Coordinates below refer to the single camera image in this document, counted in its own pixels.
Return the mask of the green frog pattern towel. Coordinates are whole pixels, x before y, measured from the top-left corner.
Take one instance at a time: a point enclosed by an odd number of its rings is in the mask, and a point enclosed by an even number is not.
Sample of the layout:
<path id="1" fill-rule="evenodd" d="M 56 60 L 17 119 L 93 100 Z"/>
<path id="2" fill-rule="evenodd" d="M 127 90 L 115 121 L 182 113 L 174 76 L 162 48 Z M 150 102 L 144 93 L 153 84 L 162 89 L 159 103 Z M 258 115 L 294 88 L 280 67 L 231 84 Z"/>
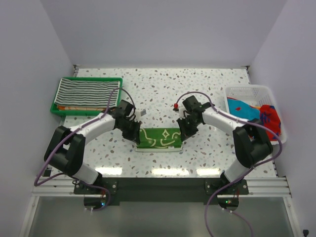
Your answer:
<path id="1" fill-rule="evenodd" d="M 177 152 L 182 150 L 179 128 L 141 128 L 137 152 Z"/>

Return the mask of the green white striped towel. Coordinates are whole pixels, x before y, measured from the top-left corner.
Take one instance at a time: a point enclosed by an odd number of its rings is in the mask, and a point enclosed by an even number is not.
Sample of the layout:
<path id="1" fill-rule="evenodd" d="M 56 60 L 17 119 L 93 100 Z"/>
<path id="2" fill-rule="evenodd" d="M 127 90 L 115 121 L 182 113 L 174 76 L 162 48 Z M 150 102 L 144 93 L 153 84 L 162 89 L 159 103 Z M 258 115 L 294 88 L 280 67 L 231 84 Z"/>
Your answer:
<path id="1" fill-rule="evenodd" d="M 122 79 L 60 79 L 54 104 L 62 107 L 105 108 L 119 100 Z"/>

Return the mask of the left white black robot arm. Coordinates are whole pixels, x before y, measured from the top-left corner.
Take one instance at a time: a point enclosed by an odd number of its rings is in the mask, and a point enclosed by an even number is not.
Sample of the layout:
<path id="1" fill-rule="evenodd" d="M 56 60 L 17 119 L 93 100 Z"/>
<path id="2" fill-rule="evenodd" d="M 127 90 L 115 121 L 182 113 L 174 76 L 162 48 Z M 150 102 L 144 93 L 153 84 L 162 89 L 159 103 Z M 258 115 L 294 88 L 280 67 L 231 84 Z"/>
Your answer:
<path id="1" fill-rule="evenodd" d="M 106 185 L 102 174 L 84 163 L 85 146 L 100 135 L 119 129 L 125 140 L 140 143 L 142 112 L 125 100 L 106 108 L 95 118 L 70 128 L 59 126 L 44 155 L 46 165 L 76 180 L 76 185 L 91 194 L 117 193 L 117 185 Z"/>

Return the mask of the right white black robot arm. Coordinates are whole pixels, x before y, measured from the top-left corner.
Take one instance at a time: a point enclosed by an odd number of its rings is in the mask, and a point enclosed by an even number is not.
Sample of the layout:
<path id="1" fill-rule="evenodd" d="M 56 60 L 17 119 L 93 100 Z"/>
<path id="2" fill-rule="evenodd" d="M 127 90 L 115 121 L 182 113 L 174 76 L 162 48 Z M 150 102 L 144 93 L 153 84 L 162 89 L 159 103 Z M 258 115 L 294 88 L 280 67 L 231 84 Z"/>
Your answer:
<path id="1" fill-rule="evenodd" d="M 237 183 L 247 175 L 255 165 L 269 157 L 273 146 L 259 119 L 248 121 L 217 109 L 212 102 L 202 104 L 195 96 L 190 96 L 173 110 L 179 113 L 177 119 L 181 140 L 185 141 L 198 132 L 198 126 L 211 125 L 232 136 L 236 160 L 224 170 L 220 183 L 214 188 L 217 192 L 231 194 L 237 189 Z"/>

